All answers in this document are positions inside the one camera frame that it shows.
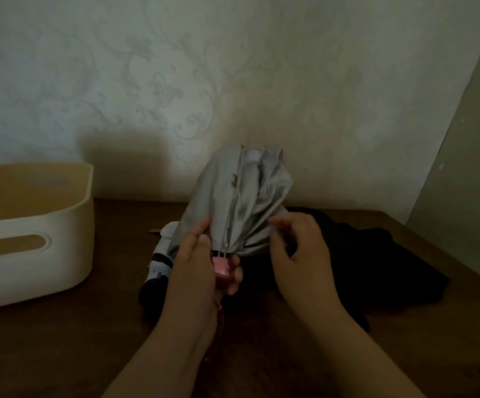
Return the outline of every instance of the hand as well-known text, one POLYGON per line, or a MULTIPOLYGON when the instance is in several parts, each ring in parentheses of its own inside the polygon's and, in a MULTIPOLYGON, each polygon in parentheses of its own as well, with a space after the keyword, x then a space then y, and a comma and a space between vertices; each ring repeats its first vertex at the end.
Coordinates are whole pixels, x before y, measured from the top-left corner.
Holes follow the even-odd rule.
MULTIPOLYGON (((197 360, 203 359, 217 327, 217 306, 224 292, 216 290, 216 275, 211 261, 212 247, 204 234, 210 225, 204 218, 192 232, 187 234, 179 246, 168 282, 164 308, 157 327, 167 329, 180 341, 185 341, 197 360)), ((242 281, 240 258, 231 259, 234 281, 226 293, 233 295, 242 281)))
POLYGON ((314 218, 297 212, 273 216, 269 223, 277 230, 270 242, 275 280, 295 314, 312 327, 320 316, 341 312, 329 248, 314 218), (291 234, 297 241, 291 258, 283 234, 291 234))

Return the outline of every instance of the storage bin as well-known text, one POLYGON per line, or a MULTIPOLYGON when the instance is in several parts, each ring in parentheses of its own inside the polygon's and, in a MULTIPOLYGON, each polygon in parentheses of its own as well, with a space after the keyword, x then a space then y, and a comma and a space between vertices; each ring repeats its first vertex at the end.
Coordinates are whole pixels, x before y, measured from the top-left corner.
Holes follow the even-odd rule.
POLYGON ((92 269, 93 167, 0 166, 0 306, 68 289, 92 269))

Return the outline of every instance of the person's right hand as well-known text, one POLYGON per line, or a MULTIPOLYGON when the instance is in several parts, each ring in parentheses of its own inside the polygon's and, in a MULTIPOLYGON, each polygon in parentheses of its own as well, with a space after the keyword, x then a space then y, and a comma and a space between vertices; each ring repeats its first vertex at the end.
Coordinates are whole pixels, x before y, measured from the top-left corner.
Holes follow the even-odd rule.
POLYGON ((276 215, 269 223, 277 230, 271 236, 271 261, 279 290, 295 314, 309 327, 320 316, 337 315, 343 309, 330 265, 329 248, 311 215, 291 212, 276 215), (297 252, 288 257, 283 235, 297 241, 297 252))

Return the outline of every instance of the wall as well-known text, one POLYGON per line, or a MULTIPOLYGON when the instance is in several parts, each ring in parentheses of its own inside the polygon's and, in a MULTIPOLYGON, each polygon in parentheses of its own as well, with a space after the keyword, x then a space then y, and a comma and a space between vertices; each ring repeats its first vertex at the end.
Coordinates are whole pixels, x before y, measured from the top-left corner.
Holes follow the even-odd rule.
POLYGON ((0 163, 188 200, 279 143, 290 202, 407 220, 480 54, 480 0, 0 0, 0 163))
POLYGON ((480 61, 408 226, 480 273, 480 61))

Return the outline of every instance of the oval handle cutout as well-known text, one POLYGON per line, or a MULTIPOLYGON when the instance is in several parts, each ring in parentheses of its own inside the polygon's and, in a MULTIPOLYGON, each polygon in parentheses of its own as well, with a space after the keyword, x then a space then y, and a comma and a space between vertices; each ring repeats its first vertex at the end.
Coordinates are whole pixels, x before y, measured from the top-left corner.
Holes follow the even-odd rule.
POLYGON ((38 234, 0 239, 0 256, 37 250, 44 247, 46 243, 47 240, 38 234))

